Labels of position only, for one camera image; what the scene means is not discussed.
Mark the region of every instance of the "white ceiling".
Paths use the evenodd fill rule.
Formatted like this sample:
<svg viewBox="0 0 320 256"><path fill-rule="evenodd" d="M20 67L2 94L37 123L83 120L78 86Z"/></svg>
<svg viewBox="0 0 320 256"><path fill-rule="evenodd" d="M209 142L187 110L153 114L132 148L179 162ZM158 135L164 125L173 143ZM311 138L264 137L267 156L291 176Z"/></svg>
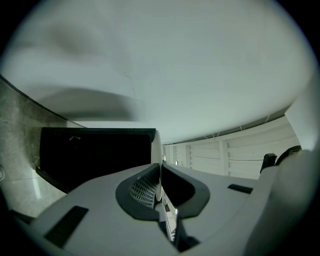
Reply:
<svg viewBox="0 0 320 256"><path fill-rule="evenodd" d="M137 99L139 120L79 123L157 128L163 143L287 107L316 68L294 22L262 0L47 1L2 64L7 80L45 106L44 98L72 88Z"/></svg>

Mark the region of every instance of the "black cutout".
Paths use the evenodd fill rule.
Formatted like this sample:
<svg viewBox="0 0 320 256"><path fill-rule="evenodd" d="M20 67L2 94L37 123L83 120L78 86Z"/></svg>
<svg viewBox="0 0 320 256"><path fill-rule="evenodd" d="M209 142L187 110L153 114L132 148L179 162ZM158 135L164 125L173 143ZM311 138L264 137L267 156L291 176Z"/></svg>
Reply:
<svg viewBox="0 0 320 256"><path fill-rule="evenodd" d="M265 154L260 173L262 172L263 169L274 166L276 159L277 159L277 156L274 153Z"/></svg>
<svg viewBox="0 0 320 256"><path fill-rule="evenodd" d="M239 192L246 193L246 194L251 194L252 190L254 190L251 187L241 186L241 185L236 185L236 184L231 184L230 186L228 186L228 189L239 191Z"/></svg>
<svg viewBox="0 0 320 256"><path fill-rule="evenodd" d="M162 163L161 185L182 219L198 216L210 198L208 187L167 163Z"/></svg>
<svg viewBox="0 0 320 256"><path fill-rule="evenodd" d="M198 244L200 244L200 242L197 239L187 235L182 220L178 215L176 218L175 238L173 241L174 247L176 247L179 252L184 252Z"/></svg>
<svg viewBox="0 0 320 256"><path fill-rule="evenodd" d="M155 134L149 128L44 127L37 172L68 193L91 179L150 164Z"/></svg>

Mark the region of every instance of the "black slot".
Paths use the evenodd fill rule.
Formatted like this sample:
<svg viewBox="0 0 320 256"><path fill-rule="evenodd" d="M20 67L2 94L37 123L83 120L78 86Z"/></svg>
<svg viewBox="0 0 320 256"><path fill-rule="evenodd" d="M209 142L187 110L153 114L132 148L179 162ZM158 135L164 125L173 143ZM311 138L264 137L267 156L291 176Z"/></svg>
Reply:
<svg viewBox="0 0 320 256"><path fill-rule="evenodd" d="M277 159L277 156L274 153L265 154L260 173L262 172L263 169L274 166L276 159Z"/></svg>
<svg viewBox="0 0 320 256"><path fill-rule="evenodd" d="M161 168L161 185L182 219L198 216L210 198L204 183L165 162Z"/></svg>
<svg viewBox="0 0 320 256"><path fill-rule="evenodd" d="M251 194L252 190L254 190L251 187L241 186L241 185L236 185L236 184L231 184L230 186L228 186L228 189L239 191L239 192L246 193L246 194Z"/></svg>

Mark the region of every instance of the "white machine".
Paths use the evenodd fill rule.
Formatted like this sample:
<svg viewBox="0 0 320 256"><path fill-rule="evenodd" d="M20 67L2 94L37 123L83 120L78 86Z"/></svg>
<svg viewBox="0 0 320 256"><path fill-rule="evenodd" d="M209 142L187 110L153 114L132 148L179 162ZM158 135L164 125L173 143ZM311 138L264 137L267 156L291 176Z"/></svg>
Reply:
<svg viewBox="0 0 320 256"><path fill-rule="evenodd" d="M24 228L50 255L265 255L312 205L319 166L314 148L258 180L194 171L162 161L156 132L150 164L83 183Z"/></svg>

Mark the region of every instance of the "gray marble wall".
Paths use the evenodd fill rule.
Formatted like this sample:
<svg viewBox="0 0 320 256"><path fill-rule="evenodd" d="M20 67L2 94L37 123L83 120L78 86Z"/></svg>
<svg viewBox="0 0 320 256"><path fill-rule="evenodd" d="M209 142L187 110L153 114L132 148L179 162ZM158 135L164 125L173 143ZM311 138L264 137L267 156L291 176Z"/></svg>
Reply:
<svg viewBox="0 0 320 256"><path fill-rule="evenodd" d="M33 103L0 78L0 187L8 207L37 217L65 193L37 175L42 127L80 127Z"/></svg>

